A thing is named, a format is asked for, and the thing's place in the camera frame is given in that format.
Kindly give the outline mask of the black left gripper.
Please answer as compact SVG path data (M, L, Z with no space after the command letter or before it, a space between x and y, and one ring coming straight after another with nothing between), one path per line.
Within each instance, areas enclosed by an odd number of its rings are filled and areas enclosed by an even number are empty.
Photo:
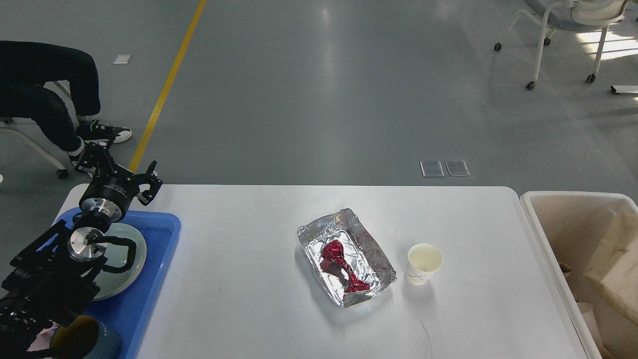
M105 214L111 223L125 218L135 197L143 206L148 206L162 187L162 180L155 171L157 161L152 161L145 173L119 178L125 175L125 168L118 165L109 152L115 139L86 143L75 160L75 171L93 178L78 206L84 213L96 210Z

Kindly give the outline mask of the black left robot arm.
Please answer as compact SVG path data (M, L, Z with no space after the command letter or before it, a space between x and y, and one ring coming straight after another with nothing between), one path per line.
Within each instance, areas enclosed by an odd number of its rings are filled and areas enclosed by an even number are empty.
M11 261L13 271L1 286L1 357L40 359L81 356L74 347L30 351L38 334L52 324L70 325L89 306L100 288L94 281L102 271L121 274L134 265L137 244L107 234L137 198L144 206L162 186L152 161L135 174L117 164L104 145L89 143L75 161L75 170L92 180L80 198L80 211L71 227L64 220L21 250Z

